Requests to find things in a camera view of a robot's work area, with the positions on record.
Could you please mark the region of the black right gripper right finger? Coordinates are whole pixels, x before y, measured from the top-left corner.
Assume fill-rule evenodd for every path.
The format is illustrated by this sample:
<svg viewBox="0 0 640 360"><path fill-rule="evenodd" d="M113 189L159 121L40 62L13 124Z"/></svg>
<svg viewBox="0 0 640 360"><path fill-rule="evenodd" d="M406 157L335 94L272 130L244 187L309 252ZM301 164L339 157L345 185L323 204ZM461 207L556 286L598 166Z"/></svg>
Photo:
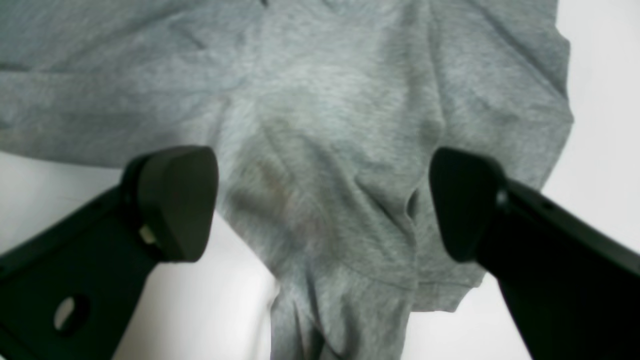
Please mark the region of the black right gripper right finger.
<svg viewBox="0 0 640 360"><path fill-rule="evenodd" d="M429 186L445 250L496 278L533 360L637 360L639 255L484 155L439 148Z"/></svg>

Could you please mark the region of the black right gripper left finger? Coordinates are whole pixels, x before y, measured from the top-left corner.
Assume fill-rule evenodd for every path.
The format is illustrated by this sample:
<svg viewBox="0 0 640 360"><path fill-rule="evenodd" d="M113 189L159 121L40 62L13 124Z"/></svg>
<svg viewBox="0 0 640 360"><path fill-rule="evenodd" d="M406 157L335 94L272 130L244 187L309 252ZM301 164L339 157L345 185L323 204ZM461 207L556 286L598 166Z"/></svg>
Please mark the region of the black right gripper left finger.
<svg viewBox="0 0 640 360"><path fill-rule="evenodd" d="M209 146L146 153L118 186L5 251L1 357L110 360L156 265L201 259L217 192Z"/></svg>

